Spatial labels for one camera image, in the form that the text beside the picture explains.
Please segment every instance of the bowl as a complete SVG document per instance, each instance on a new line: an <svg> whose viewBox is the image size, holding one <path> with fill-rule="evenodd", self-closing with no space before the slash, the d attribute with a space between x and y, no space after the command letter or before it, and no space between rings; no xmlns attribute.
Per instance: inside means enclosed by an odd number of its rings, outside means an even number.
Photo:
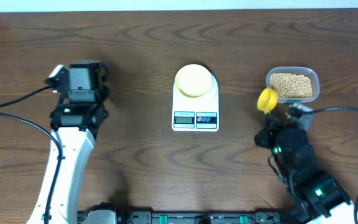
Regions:
<svg viewBox="0 0 358 224"><path fill-rule="evenodd" d="M270 84L270 77L274 73L291 73L295 75L304 75L310 79L311 88L313 91L313 96L309 98L284 98L278 97L279 103L307 103L312 102L313 100L317 99L318 95L320 94L320 84L318 81L318 77L315 71L311 68L306 67L277 67L271 69L266 76L266 86L267 88L271 88Z"/></svg>

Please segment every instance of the white background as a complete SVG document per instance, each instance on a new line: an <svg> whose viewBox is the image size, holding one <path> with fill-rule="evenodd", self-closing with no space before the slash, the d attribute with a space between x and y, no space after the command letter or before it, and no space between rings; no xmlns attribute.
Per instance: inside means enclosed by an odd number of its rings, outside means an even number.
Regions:
<svg viewBox="0 0 358 224"><path fill-rule="evenodd" d="M0 0L0 12L316 9L358 7L358 0Z"/></svg>

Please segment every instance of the kitchen scale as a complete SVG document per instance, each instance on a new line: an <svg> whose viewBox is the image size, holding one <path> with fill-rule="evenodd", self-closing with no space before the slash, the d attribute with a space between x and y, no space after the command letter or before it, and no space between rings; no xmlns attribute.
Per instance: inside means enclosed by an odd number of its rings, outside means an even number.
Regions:
<svg viewBox="0 0 358 224"><path fill-rule="evenodd" d="M172 129L209 131L219 129L219 86L201 65L179 70L173 84Z"/></svg>

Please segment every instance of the container of beans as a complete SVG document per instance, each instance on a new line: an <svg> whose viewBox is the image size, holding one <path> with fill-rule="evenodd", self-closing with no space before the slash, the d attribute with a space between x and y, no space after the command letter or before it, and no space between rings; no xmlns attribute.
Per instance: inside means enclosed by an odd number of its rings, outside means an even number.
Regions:
<svg viewBox="0 0 358 224"><path fill-rule="evenodd" d="M277 67L266 76L266 85L278 94L279 103L312 102L320 94L315 71L306 67Z"/></svg>

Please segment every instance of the wooden table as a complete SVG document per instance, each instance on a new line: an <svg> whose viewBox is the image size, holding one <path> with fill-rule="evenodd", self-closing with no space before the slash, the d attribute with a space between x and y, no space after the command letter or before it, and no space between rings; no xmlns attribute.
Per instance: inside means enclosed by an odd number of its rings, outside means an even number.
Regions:
<svg viewBox="0 0 358 224"><path fill-rule="evenodd" d="M0 103L44 86L60 63L94 59L111 70L110 117L85 172L79 209L99 202L155 210L290 208L293 202L254 146L255 108L277 66L320 79L314 108L358 106L358 10L65 12L0 14ZM220 130L171 130L172 85L189 63L220 87ZM57 96L42 93L1 111L48 127ZM316 115L309 132L322 168L355 199L358 114ZM0 223L24 223L35 206L49 141L0 118Z"/></svg>

